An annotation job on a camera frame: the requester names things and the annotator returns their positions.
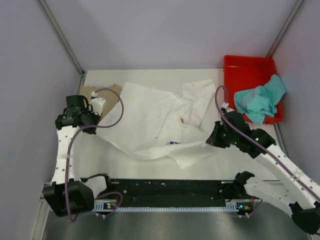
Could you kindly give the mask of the teal t shirt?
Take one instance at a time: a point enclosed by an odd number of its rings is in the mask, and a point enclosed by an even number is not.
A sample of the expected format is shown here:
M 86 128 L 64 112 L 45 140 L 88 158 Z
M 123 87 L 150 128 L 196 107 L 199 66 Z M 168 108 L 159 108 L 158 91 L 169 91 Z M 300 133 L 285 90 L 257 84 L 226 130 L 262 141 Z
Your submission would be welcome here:
M 238 91 L 234 94 L 236 110 L 246 115 L 254 124 L 262 124 L 266 117 L 275 117 L 277 105 L 286 93 L 286 88 L 276 74 L 265 85 Z

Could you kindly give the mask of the white t shirt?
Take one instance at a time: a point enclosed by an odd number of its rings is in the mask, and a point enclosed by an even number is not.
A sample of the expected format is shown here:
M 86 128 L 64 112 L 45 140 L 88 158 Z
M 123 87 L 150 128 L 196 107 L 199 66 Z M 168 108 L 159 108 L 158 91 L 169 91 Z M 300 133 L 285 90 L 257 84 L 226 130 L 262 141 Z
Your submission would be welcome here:
M 206 144 L 214 124 L 200 126 L 215 91 L 211 79 L 183 84 L 181 95 L 127 82 L 97 135 L 133 158 L 170 157 L 188 168 L 214 155 Z

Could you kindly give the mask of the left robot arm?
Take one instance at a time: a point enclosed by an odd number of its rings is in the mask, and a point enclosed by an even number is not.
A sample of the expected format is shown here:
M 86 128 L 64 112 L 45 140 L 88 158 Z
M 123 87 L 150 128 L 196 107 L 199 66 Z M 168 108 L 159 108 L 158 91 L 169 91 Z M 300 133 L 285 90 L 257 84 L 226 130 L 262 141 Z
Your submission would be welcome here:
M 97 94 L 91 100 L 83 95 L 67 96 L 66 108 L 55 120 L 56 166 L 50 185 L 43 188 L 43 197 L 57 217 L 90 212 L 98 195 L 106 199 L 113 194 L 106 173 L 80 175 L 80 158 L 75 155 L 82 138 L 96 134 L 105 105 L 106 100 Z

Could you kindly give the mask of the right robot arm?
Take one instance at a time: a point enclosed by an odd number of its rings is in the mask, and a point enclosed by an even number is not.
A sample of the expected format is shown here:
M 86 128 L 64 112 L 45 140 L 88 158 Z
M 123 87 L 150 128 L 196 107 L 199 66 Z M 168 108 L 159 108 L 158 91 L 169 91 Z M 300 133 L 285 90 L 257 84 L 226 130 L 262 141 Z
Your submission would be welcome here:
M 219 110 L 221 119 L 206 144 L 218 148 L 235 146 L 267 168 L 285 187 L 278 188 L 244 171 L 234 178 L 233 192 L 239 198 L 257 197 L 288 214 L 296 226 L 310 235 L 320 234 L 320 186 L 282 151 L 265 130 L 250 129 L 236 111 Z

